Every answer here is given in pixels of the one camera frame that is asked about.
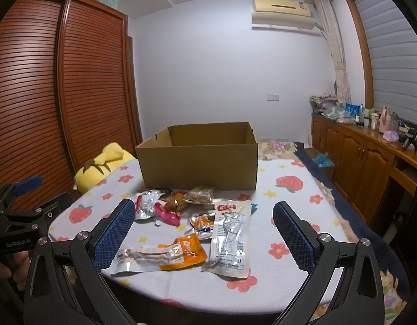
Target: white wall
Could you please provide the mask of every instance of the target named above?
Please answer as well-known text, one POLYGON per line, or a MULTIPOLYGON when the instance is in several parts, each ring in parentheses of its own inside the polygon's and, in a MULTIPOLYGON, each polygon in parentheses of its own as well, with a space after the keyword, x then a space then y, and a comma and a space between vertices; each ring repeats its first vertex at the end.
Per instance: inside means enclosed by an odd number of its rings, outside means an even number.
POLYGON ((176 124, 249 121, 307 142, 310 94, 333 92, 318 29, 252 30, 252 0, 197 0, 129 20, 144 139, 176 124), (279 94, 267 102, 266 94, 279 94))
POLYGON ((365 77, 362 63, 361 47, 356 27, 346 0, 332 0, 333 9, 341 32, 348 83, 350 84, 351 101, 353 104, 365 104, 365 77))

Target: yellow plush toy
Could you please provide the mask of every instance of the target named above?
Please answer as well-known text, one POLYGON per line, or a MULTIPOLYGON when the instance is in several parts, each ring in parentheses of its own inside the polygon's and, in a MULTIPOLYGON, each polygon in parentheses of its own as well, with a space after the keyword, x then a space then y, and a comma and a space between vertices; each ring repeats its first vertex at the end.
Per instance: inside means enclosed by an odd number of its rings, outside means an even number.
POLYGON ((132 159, 134 159, 132 154, 121 148, 119 144, 108 144, 99 156, 88 160, 76 173, 75 187, 85 194, 112 171, 132 159))

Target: wardrobe door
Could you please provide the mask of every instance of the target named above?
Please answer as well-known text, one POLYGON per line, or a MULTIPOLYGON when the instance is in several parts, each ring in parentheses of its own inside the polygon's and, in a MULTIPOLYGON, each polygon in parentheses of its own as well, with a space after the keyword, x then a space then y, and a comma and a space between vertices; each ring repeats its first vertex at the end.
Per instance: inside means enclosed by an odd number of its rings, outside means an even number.
POLYGON ((66 137, 78 169, 108 143, 131 153, 137 143, 125 72, 126 21, 75 0, 67 8, 58 77, 66 137))
POLYGON ((30 210, 73 173, 57 115, 55 47, 63 0, 17 0, 0 23, 0 187, 39 174, 43 185, 13 208, 30 210))

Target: curtain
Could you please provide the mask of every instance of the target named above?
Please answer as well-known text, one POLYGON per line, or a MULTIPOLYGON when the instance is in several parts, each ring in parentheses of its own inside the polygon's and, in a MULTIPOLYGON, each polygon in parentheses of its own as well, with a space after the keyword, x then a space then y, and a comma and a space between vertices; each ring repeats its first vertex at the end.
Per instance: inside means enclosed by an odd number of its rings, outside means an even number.
POLYGON ((351 95, 346 71, 346 57, 338 22, 329 0, 315 0, 314 2, 322 21, 335 65, 338 105, 345 108, 347 103, 351 103, 351 95))

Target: blue gripper pad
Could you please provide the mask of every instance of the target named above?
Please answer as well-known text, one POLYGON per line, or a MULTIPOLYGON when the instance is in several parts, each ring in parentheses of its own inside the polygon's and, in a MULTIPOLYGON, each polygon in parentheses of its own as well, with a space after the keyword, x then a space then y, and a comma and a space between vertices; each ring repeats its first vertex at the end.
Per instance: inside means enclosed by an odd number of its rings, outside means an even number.
POLYGON ((105 228, 94 246, 93 265, 97 272, 110 266, 134 220, 135 204, 130 199, 123 199, 112 214, 93 229, 95 239, 100 228, 105 228))
POLYGON ((312 272, 320 257, 318 234, 307 221, 300 220, 284 201, 274 206, 273 221, 299 269, 312 272))
POLYGON ((33 176, 27 178, 25 181, 16 183, 13 188, 13 195, 15 197, 21 197, 22 195, 37 189, 42 185, 42 178, 40 176, 33 176))

